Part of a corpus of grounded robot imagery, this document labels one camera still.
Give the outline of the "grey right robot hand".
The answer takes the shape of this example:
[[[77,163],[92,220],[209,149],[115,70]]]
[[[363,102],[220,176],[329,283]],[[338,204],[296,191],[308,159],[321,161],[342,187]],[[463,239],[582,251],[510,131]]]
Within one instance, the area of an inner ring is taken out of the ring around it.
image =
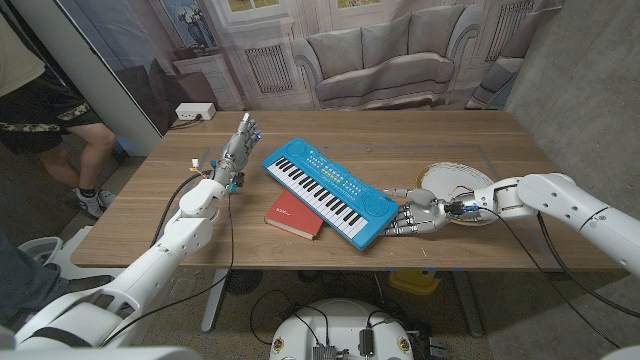
[[[386,188],[388,196],[407,197],[409,201],[398,208],[396,217],[385,228],[388,236],[435,232],[450,222],[445,201],[423,188]]]

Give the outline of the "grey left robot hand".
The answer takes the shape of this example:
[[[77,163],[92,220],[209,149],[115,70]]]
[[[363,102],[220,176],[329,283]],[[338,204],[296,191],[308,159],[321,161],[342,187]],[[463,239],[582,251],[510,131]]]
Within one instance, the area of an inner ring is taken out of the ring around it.
[[[255,120],[246,112],[239,123],[237,132],[231,136],[221,151],[213,180],[227,185],[236,178],[248,163],[249,156],[261,138],[261,130]]]

